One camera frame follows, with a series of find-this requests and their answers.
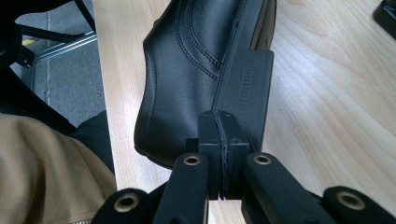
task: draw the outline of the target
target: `beige trousers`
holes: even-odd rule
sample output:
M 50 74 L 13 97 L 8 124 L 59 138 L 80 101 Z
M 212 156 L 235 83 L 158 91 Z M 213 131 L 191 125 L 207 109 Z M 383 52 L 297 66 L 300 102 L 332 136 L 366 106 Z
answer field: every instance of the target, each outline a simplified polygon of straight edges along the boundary
M 114 175 L 78 140 L 0 114 L 1 224 L 84 223 L 115 191 Z

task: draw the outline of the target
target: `shoe heel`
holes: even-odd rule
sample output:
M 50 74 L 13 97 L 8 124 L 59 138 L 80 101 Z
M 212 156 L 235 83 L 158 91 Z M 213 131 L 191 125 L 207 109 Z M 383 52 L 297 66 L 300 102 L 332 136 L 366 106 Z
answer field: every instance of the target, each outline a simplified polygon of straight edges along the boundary
M 271 43 L 275 7 L 273 0 L 245 2 L 212 106 L 234 114 L 257 151 L 262 148 L 274 53 L 256 48 L 268 49 Z

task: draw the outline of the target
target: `metal grommet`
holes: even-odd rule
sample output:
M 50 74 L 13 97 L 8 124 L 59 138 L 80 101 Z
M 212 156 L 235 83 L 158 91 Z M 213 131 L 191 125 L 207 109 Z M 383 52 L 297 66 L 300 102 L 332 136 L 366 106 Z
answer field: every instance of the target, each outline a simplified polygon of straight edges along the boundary
M 129 212 L 137 207 L 139 197 L 134 193 L 127 193 L 119 197 L 114 203 L 114 209 L 120 213 Z
M 186 163 L 187 165 L 198 165 L 199 163 L 201 163 L 201 159 L 197 156 L 189 156 L 184 158 L 184 163 Z
M 360 197 L 347 191 L 338 192 L 337 200 L 343 206 L 354 210 L 363 210 L 364 208 L 366 208 L 366 204 Z
M 271 162 L 272 162 L 270 158 L 268 158 L 264 155 L 259 155 L 259 156 L 254 157 L 254 161 L 261 165 L 268 165 L 268 164 L 271 164 Z

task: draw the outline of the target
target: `shoe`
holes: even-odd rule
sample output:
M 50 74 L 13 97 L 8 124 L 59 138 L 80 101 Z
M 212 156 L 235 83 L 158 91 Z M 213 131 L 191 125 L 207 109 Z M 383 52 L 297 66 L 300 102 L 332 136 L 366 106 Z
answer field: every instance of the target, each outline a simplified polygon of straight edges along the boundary
M 171 1 L 144 41 L 137 152 L 172 167 L 187 152 L 186 139 L 197 137 L 198 115 L 210 109 L 234 114 L 261 149 L 275 13 L 275 0 Z

